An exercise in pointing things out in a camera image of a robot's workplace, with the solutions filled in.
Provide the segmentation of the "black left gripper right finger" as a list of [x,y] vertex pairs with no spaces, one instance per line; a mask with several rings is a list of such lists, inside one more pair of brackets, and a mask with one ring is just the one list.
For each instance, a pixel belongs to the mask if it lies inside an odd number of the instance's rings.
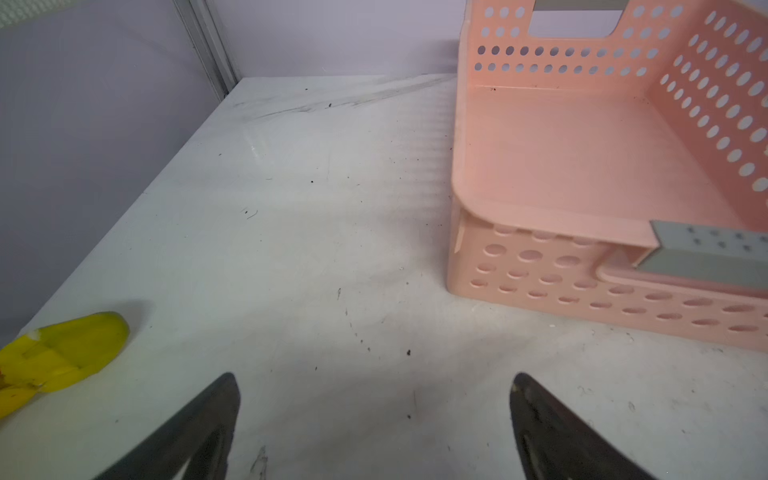
[[511,423],[528,479],[650,479],[532,376],[520,372],[509,393]]

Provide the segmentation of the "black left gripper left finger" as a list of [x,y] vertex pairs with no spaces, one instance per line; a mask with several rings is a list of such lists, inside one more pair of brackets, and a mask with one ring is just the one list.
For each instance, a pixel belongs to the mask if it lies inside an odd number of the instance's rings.
[[224,479],[228,469],[240,391],[226,372],[99,479]]

